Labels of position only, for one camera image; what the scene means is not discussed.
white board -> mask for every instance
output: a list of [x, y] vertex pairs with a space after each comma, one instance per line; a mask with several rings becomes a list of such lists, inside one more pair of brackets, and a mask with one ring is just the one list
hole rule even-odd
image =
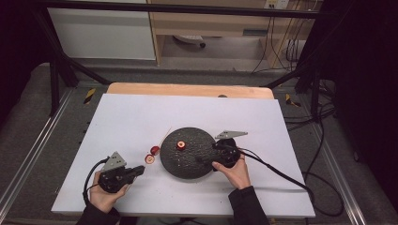
[[[146, 3], [146, 0], [96, 2]], [[49, 13], [62, 48], [70, 57], [155, 60], [147, 12], [49, 8]]]
[[[247, 131], [237, 146], [254, 151], [265, 162], [303, 183], [277, 100], [227, 97], [170, 97], [105, 94], [85, 134], [52, 211], [79, 214], [82, 189], [90, 169], [117, 151], [133, 168], [168, 132], [200, 128], [215, 137], [224, 130]], [[249, 174], [269, 217], [314, 217], [306, 191], [248, 158]], [[160, 156], [147, 165], [115, 208], [122, 215], [229, 217], [228, 194], [233, 190], [220, 172], [195, 180], [172, 176]]]

black round disc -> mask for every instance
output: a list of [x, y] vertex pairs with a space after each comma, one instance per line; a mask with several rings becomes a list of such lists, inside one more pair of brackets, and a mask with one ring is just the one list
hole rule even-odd
[[[178, 149], [177, 143], [185, 148]], [[161, 164], [170, 174], [182, 179], [196, 179], [212, 170], [211, 162], [217, 156], [212, 148], [214, 139], [205, 131], [184, 127], [170, 133], [161, 144]]]

sleeve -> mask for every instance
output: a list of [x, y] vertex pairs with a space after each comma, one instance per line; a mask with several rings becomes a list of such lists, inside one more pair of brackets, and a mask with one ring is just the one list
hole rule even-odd
[[89, 203], [76, 225], [115, 225], [120, 220], [120, 215], [116, 209], [105, 214], [96, 206]]
[[228, 198], [234, 210], [234, 225], [269, 225], [253, 186], [235, 189]]

electrical outlet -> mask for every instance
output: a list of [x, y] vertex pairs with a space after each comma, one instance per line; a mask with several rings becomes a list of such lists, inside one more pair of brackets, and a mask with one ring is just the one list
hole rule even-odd
[[267, 0], [264, 8], [286, 9], [289, 0]]
[[267, 0], [264, 8], [275, 8], [278, 5], [278, 0]]
[[286, 9], [287, 8], [287, 4], [289, 4], [289, 0], [279, 0], [278, 4], [276, 4], [277, 9]]

small red object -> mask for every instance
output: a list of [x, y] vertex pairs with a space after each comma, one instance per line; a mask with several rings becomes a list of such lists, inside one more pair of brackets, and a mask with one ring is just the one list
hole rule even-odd
[[185, 143], [180, 141], [176, 143], [176, 149], [178, 149], [179, 151], [182, 151], [185, 149]]
[[153, 146], [150, 149], [150, 154], [152, 154], [153, 156], [156, 156], [160, 152], [159, 150], [161, 150], [161, 149], [158, 146]]
[[146, 155], [146, 157], [145, 157], [145, 163], [146, 164], [152, 164], [154, 161], [155, 161], [155, 157], [154, 156], [152, 156], [150, 154]]

